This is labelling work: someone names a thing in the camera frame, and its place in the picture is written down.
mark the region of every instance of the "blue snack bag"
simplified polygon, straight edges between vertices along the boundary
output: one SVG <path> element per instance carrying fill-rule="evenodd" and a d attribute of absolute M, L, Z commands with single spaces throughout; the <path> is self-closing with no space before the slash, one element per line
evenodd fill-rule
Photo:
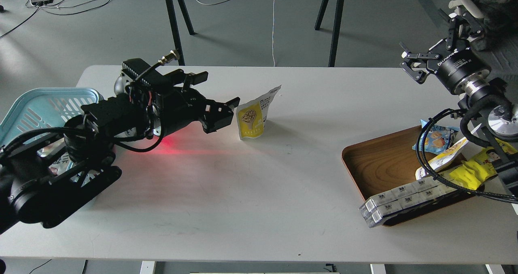
<path fill-rule="evenodd" d="M 426 123 L 426 121 L 421 120 L 421 127 L 424 127 Z M 444 152 L 453 145 L 453 139 L 457 135 L 458 131 L 459 129 L 457 127 L 434 125 L 426 136 L 424 151 L 436 155 Z"/>

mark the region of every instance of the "snack bag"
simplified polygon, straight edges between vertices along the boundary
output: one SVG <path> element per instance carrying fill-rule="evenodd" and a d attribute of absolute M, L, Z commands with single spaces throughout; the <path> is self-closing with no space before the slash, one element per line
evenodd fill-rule
<path fill-rule="evenodd" d="M 237 107 L 236 118 L 239 139 L 254 139 L 263 135 L 268 107 L 280 89 L 281 86 L 275 87 L 261 97 Z"/>
<path fill-rule="evenodd" d="M 480 124 L 475 127 L 471 133 L 474 134 L 479 129 Z M 464 137 L 459 139 L 454 145 L 452 145 L 449 149 L 445 150 L 444 152 L 438 154 L 435 156 L 435 158 L 428 161 L 430 166 L 435 171 L 440 171 L 444 169 L 446 166 L 451 164 L 453 162 L 453 159 L 455 159 L 462 151 L 462 149 L 469 143 L 469 141 Z M 424 176 L 427 176 L 428 173 L 422 168 L 419 167 L 419 169 L 416 170 L 416 180 L 419 180 L 423 178 Z"/>
<path fill-rule="evenodd" d="M 507 152 L 508 154 L 516 153 L 516 149 L 509 143 L 499 139 L 496 141 L 500 144 L 504 152 Z M 484 183 L 488 178 L 496 175 L 496 171 L 491 162 L 499 158 L 500 157 L 492 147 L 484 148 L 468 161 L 463 161 L 461 166 L 450 173 L 450 176 L 455 180 L 464 180 L 466 178 L 475 180 L 472 182 L 475 185 L 471 187 L 467 186 L 467 188 L 476 189 L 476 184 Z"/>
<path fill-rule="evenodd" d="M 426 121 L 421 120 L 421 127 L 424 127 L 426 123 Z M 444 152 L 446 149 L 451 147 L 453 139 L 457 135 L 458 131 L 458 128 L 434 125 L 424 141 L 425 152 L 430 152 L 436 155 Z"/>

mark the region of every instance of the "stacked boxes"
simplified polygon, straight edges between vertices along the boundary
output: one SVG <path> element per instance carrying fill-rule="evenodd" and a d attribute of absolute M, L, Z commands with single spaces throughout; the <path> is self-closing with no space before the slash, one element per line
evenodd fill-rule
<path fill-rule="evenodd" d="M 447 173 L 441 173 L 441 175 L 444 178 L 448 178 Z M 453 191 L 455 191 L 454 188 L 434 180 L 431 176 L 427 176 L 412 183 L 371 196 L 360 206 L 359 211 L 368 226 L 374 227 L 383 224 L 387 219 L 406 213 L 418 206 L 428 204 Z"/>

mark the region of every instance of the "silver metal joint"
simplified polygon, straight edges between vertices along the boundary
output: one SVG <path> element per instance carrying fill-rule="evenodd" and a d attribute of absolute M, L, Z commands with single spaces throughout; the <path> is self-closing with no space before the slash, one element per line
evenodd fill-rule
<path fill-rule="evenodd" d="M 165 64 L 168 64 L 169 62 L 171 62 L 172 60 L 178 60 L 180 58 L 180 54 L 178 53 L 178 51 L 176 49 L 174 49 L 173 51 L 170 51 L 169 54 L 161 57 L 161 59 L 159 60 L 159 63 L 161 65 L 165 65 Z"/>
<path fill-rule="evenodd" d="M 471 97 L 482 87 L 489 86 L 485 80 L 487 75 L 489 75 L 488 70 L 482 70 L 468 75 L 457 84 L 457 87 L 455 88 L 455 95 L 466 93 L 468 97 Z"/>
<path fill-rule="evenodd" d="M 503 119 L 503 113 L 504 109 L 501 106 L 494 108 L 487 117 L 487 124 L 499 136 L 518 136 L 518 106 L 513 106 L 511 121 Z"/>

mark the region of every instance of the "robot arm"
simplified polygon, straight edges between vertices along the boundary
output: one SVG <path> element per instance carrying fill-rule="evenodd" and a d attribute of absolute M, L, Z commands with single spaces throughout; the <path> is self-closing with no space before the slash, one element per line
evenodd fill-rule
<path fill-rule="evenodd" d="M 459 101 L 459 111 L 463 114 L 461 132 L 481 147 L 494 147 L 500 157 L 493 162 L 494 168 L 505 188 L 518 196 L 518 154 L 505 153 L 496 141 L 496 138 L 518 141 L 518 108 L 505 97 L 507 84 L 502 79 L 487 81 L 491 68 L 472 52 L 468 41 L 484 36 L 484 29 L 468 11 L 463 8 L 460 11 L 461 15 L 446 16 L 448 36 L 430 47 L 428 52 L 411 53 L 401 43 L 404 52 L 400 67 L 418 84 L 423 84 L 430 74 L 434 74 L 452 95 L 464 94 Z M 463 34 L 460 30 L 465 25 L 470 26 L 470 32 Z M 487 140 L 468 130 L 468 123 L 477 118 L 482 120 L 482 132 Z"/>
<path fill-rule="evenodd" d="M 116 97 L 81 106 L 84 114 L 65 127 L 26 132 L 2 147 L 0 234 L 18 221 L 55 227 L 113 184 L 122 175 L 119 167 L 112 166 L 114 145 L 148 152 L 163 137 L 193 121 L 200 121 L 205 133 L 231 123 L 239 98 L 220 103 L 191 87 L 205 82 L 207 72 L 186 74 L 179 69 L 162 75 L 155 71 L 176 57 L 172 51 L 153 66 L 139 58 L 124 61 L 115 84 Z M 122 143 L 152 139 L 154 133 L 159 137 L 146 149 Z M 46 135 L 28 142 L 41 134 Z M 38 153 L 49 145 L 54 146 L 50 154 Z M 49 166 L 64 153 L 74 166 L 56 175 Z M 88 174 L 94 178 L 85 183 Z"/>

